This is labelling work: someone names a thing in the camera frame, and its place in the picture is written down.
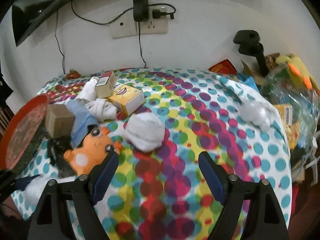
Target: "cotton ball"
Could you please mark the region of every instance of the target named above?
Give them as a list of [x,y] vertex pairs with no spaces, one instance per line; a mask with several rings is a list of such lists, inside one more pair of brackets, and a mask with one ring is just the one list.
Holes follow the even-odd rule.
[[[37,205],[42,192],[50,179],[52,178],[42,176],[33,179],[24,191],[26,202],[28,202],[31,206]],[[58,183],[70,182],[75,180],[75,176],[56,180]]]
[[239,108],[239,114],[245,122],[250,122],[256,115],[256,104],[251,101],[244,101]]
[[264,123],[265,119],[268,116],[268,112],[265,108],[261,106],[255,107],[255,114],[252,115],[252,123],[256,126],[260,126]]
[[271,126],[271,115],[268,110],[264,107],[257,107],[257,115],[255,116],[252,123],[260,127],[261,131],[266,132]]
[[265,121],[260,125],[260,129],[263,132],[267,132],[271,126],[271,119],[270,117],[266,118]]

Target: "barcode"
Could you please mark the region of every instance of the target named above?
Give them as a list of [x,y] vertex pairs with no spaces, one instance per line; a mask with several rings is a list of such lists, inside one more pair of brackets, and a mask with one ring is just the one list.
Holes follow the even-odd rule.
[[100,78],[99,81],[96,84],[97,86],[101,86],[101,85],[105,85],[108,82],[109,77],[105,77],[105,78]]
[[284,118],[285,118],[285,123],[291,126],[292,125],[292,106],[287,106],[284,108]]
[[289,123],[289,108],[285,108],[285,123]]

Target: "bed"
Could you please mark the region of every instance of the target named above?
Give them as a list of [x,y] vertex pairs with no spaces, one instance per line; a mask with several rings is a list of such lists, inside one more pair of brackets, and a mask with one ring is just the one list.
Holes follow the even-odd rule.
[[[51,103],[66,103],[92,76],[100,74],[77,80],[60,76],[38,94],[49,93]],[[145,103],[136,112],[156,114],[166,129],[162,147],[143,154],[121,137],[126,116],[119,113],[117,120],[106,122],[112,140],[120,140],[124,146],[111,185],[94,207],[110,239],[122,239],[129,231],[134,232],[134,239],[206,239],[222,206],[210,194],[199,171],[197,157],[202,151],[243,180],[268,179],[288,226],[290,155],[280,120],[279,129],[268,132],[244,122],[232,93],[237,88],[225,86],[226,81],[212,72],[135,68],[115,74],[118,82],[143,90]],[[21,176],[45,174],[56,178],[58,170],[49,162],[44,139]],[[34,212],[35,206],[25,201],[23,192],[14,192],[12,198],[24,219]],[[234,239],[241,237],[248,207],[245,202]],[[76,238],[84,239],[71,201],[68,208]]]

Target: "wall outlet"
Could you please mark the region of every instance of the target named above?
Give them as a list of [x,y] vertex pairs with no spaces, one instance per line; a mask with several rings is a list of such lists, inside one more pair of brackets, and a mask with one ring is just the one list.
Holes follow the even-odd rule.
[[118,20],[110,24],[110,35],[113,39],[136,36],[137,25],[133,20],[133,11],[122,15]]
[[167,12],[166,6],[149,6],[149,20],[140,22],[140,33],[144,34],[166,34],[168,32],[168,18],[161,16],[160,19],[152,18],[152,10],[159,9],[162,12]]

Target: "plush toy eye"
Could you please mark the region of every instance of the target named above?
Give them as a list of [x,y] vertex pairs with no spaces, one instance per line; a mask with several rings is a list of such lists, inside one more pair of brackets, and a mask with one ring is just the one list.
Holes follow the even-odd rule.
[[109,152],[114,151],[114,150],[115,150],[115,148],[114,148],[112,145],[110,145],[110,144],[108,144],[108,145],[106,146],[106,148],[105,148],[105,152],[106,152],[106,153],[109,153]]
[[98,127],[93,128],[91,131],[92,136],[98,136],[100,134],[100,129]]

